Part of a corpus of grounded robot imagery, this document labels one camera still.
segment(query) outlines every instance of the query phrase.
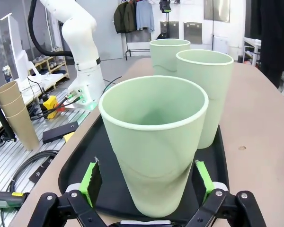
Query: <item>brown paper cup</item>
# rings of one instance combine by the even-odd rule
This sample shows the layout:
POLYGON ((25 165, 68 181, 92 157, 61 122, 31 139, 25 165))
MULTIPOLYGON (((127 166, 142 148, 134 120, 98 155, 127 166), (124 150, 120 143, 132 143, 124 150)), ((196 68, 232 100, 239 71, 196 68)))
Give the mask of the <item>brown paper cup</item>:
POLYGON ((26 106, 18 114, 7 117, 9 124, 27 150, 33 150, 39 146, 39 139, 30 120, 26 106))
POLYGON ((5 113, 6 117, 12 117, 18 114, 19 112, 21 112, 23 108, 25 107, 25 104, 24 104, 22 95, 19 95, 19 97, 15 101, 7 105, 0 105, 0 107, 5 113))
POLYGON ((7 105, 21 95, 16 81, 9 82, 0 87, 0 105, 7 105))

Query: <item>black tray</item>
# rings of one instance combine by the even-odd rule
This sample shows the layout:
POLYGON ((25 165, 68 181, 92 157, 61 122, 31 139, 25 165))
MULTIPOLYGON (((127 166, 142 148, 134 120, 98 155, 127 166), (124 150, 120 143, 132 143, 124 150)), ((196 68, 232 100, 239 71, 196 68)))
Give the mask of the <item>black tray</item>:
MULTIPOLYGON (((59 189, 64 193, 73 183, 79 183, 90 164, 97 157, 103 179, 98 196, 96 210, 108 215, 138 221, 151 221, 135 207, 127 189, 121 169, 110 145, 101 116, 90 128, 77 149, 64 164, 59 175, 59 189)), ((224 183, 229 188, 225 153, 220 128, 218 128, 213 144, 206 149, 199 149, 195 159, 204 161, 212 181, 224 183)), ((179 207, 167 217, 177 223, 186 223, 198 209, 195 191, 189 180, 186 184, 179 207)))

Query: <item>pale green plastic cup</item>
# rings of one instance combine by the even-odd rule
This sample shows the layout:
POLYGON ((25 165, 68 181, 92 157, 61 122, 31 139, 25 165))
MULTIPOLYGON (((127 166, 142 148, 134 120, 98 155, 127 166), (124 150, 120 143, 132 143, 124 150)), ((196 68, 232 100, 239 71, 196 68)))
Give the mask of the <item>pale green plastic cup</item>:
POLYGON ((137 209, 154 218, 171 214, 197 150, 206 92, 181 78, 139 77, 110 88, 98 106, 137 209))
POLYGON ((231 56, 209 50, 187 50, 176 54, 177 76, 200 85, 209 97, 204 129, 198 148, 212 145, 231 81, 234 60, 231 56))
POLYGON ((150 42, 155 75, 176 76, 179 51, 189 50, 190 42, 183 39, 158 39, 150 42))

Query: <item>cup rim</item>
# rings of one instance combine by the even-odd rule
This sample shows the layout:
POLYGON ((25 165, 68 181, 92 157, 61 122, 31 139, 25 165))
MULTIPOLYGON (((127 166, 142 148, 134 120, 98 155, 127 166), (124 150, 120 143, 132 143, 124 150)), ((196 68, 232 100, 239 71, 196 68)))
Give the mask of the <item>cup rim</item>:
POLYGON ((150 41, 150 45, 152 46, 185 46, 185 45, 190 45, 190 41, 185 40, 185 39, 164 39, 164 40, 181 40, 181 41, 186 41, 186 44, 175 44, 175 45, 161 45, 161 44, 155 44, 155 42, 157 42, 160 39, 156 39, 156 40, 152 40, 150 41))
POLYGON ((0 105, 0 106, 1 106, 1 107, 8 106, 8 105, 10 105, 10 104, 14 103, 15 101, 17 101, 18 99, 20 99, 21 97, 22 97, 22 95, 20 94, 20 95, 19 95, 19 97, 18 97, 18 98, 16 98, 14 101, 12 101, 12 102, 10 102, 10 103, 8 103, 8 104, 6 104, 6 105, 0 105))
POLYGON ((2 86, 0 87, 0 94, 2 94, 3 92, 6 92, 6 91, 12 89, 15 85, 18 84, 16 81, 11 81, 11 82, 9 82, 9 83, 4 84, 4 85, 2 85, 2 86), (6 85, 10 85, 9 83, 11 83, 11 84, 13 84, 13 85, 11 85, 8 89, 5 89, 5 90, 1 91, 1 89, 3 89, 6 85))
POLYGON ((27 106, 24 106, 24 108, 23 108, 19 113, 15 114, 15 115, 13 115, 13 116, 11 116, 11 117, 6 117, 6 118, 9 119, 9 118, 16 117, 17 115, 19 115, 20 113, 22 113, 26 108, 27 108, 27 106))
POLYGON ((210 50, 203 50, 203 49, 200 49, 200 50, 184 50, 184 51, 180 51, 176 54, 176 58, 178 58, 179 60, 181 61, 185 61, 185 62, 188 62, 188 63, 193 63, 193 64, 198 64, 198 65, 230 65, 230 64, 233 64, 234 63, 234 59, 228 55, 228 54, 225 54, 225 53, 221 53, 221 52, 218 52, 218 51, 210 51, 210 50), (225 55, 227 57, 230 58, 230 61, 229 62, 225 62, 225 63, 206 63, 206 62, 199 62, 199 61, 191 61, 191 60, 188 60, 188 59, 185 59, 185 58, 182 58, 180 57, 179 55, 183 52, 199 52, 199 51, 203 51, 203 52, 214 52, 214 53, 218 53, 218 54, 221 54, 221 55, 225 55))
POLYGON ((183 79, 183 78, 178 78, 178 77, 171 77, 171 76, 145 76, 145 77, 137 77, 137 78, 133 78, 133 79, 128 79, 125 81, 122 81, 116 85, 114 85, 113 87, 111 87, 107 92, 105 92, 99 101, 98 107, 99 107, 99 111, 101 113, 101 115, 107 119, 108 121, 112 122, 115 125, 118 125, 120 127, 123 128, 127 128, 127 129, 133 129, 133 130, 138 130, 138 131, 161 131, 161 130, 168 130, 168 129, 173 129, 173 128, 178 128, 181 127, 183 125, 186 125, 188 123, 191 123, 193 121, 195 121, 196 119, 200 118, 207 110, 208 108, 208 104, 209 104, 209 98, 207 93, 205 92, 205 90, 197 85, 196 83, 187 80, 187 79, 183 79), (120 121, 112 116, 110 116, 103 108, 103 100, 105 98, 105 96, 108 94, 109 91, 111 91, 112 89, 115 89, 118 86, 121 86, 122 84, 128 82, 128 81, 133 81, 133 80, 139 80, 139 79, 144 79, 144 78, 169 78, 169 79, 174 79, 174 80, 181 80, 181 81, 185 81, 187 83, 192 84, 193 86, 197 87, 203 94, 204 96, 204 103, 203 106, 201 107, 200 110, 198 110, 197 113, 195 113, 194 115, 183 119, 181 121, 178 122, 173 122, 173 123, 168 123, 168 124, 161 124, 161 125, 141 125, 141 124, 132 124, 132 123, 127 123, 127 122, 123 122, 120 121))

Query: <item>metal workbench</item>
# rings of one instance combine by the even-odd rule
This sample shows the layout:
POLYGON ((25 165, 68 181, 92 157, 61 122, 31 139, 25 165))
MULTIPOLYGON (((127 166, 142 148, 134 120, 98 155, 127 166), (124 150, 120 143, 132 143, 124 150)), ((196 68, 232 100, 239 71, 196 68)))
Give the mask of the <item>metal workbench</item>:
MULTIPOLYGON (((58 102, 62 101, 64 96, 67 94, 66 91, 53 91, 51 95, 57 96, 58 102)), ((43 144, 42 133, 46 130, 78 121, 81 124, 83 120, 88 116, 89 111, 84 110, 69 110, 63 113, 59 113, 54 119, 44 120, 44 118, 34 121, 35 131, 40 140, 39 148, 33 151, 27 151, 24 149, 20 141, 6 142, 6 144, 0 148, 0 191, 6 191, 11 178, 13 177, 16 170, 20 165, 27 160, 32 155, 41 152, 46 149, 56 149, 60 150, 65 144, 65 140, 56 140, 51 143, 43 144)), ((28 178, 34 173, 34 171, 46 160, 46 158, 40 159, 35 163, 31 164, 28 169, 21 175, 16 183, 17 192, 30 192, 34 183, 32 183, 28 178)), ((15 209, 5 210, 4 212, 4 222, 5 226, 9 226, 12 219, 15 217, 17 211, 15 209)))

